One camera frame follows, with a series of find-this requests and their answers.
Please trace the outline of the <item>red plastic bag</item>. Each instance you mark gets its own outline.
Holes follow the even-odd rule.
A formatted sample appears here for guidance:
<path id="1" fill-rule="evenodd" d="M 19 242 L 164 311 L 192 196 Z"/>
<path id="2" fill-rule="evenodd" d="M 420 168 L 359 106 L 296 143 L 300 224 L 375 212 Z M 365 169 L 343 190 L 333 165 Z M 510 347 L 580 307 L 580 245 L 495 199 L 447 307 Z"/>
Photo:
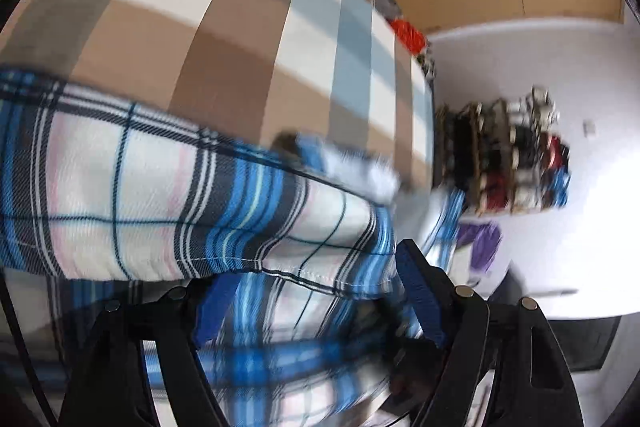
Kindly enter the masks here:
<path id="1" fill-rule="evenodd" d="M 388 20 L 395 36 L 412 56 L 421 54 L 427 48 L 427 38 L 412 23 L 403 18 Z"/>

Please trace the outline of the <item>brown blue checkered bed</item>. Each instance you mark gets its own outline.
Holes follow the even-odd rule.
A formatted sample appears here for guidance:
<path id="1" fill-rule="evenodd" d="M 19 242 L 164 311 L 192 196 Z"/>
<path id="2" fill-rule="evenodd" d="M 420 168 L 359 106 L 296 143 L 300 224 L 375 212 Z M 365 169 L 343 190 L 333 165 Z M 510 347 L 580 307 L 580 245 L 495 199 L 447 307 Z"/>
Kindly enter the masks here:
<path id="1" fill-rule="evenodd" d="M 321 134 L 432 182 L 430 86 L 369 0 L 20 0 L 1 58 L 256 144 Z"/>

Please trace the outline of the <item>purple cloth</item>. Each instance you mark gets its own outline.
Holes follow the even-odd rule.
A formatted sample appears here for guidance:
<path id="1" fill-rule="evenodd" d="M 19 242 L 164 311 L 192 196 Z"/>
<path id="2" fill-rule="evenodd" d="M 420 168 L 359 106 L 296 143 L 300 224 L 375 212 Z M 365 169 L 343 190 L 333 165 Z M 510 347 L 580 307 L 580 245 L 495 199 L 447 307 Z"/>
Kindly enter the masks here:
<path id="1" fill-rule="evenodd" d="M 501 239 L 496 222 L 463 222 L 458 228 L 457 247 L 470 246 L 471 268 L 486 273 L 494 263 Z"/>

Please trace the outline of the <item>blue white plaid garment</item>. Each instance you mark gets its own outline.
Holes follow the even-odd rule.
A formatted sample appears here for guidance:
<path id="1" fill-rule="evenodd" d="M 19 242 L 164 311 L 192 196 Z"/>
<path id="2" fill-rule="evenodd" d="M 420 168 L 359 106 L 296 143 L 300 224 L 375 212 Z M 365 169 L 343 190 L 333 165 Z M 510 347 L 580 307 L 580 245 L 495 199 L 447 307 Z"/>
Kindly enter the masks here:
<path id="1" fill-rule="evenodd" d="M 110 301 L 216 277 L 196 314 L 206 378 L 235 426 L 346 424 L 387 397 L 389 327 L 422 326 L 394 250 L 444 267 L 462 194 L 384 205 L 293 160 L 43 72 L 1 71 L 1 375 L 35 421 L 58 414 Z"/>

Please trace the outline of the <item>wooden shoe rack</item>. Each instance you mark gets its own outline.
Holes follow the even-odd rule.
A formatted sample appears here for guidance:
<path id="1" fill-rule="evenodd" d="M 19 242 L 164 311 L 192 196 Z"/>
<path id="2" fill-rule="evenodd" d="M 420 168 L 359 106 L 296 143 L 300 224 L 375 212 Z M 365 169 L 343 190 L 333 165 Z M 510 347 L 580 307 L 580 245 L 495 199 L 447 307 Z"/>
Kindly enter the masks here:
<path id="1" fill-rule="evenodd" d="M 570 148 L 558 132 L 549 90 L 523 98 L 443 105 L 435 119 L 434 182 L 457 187 L 462 208 L 520 215 L 562 208 L 570 187 Z"/>

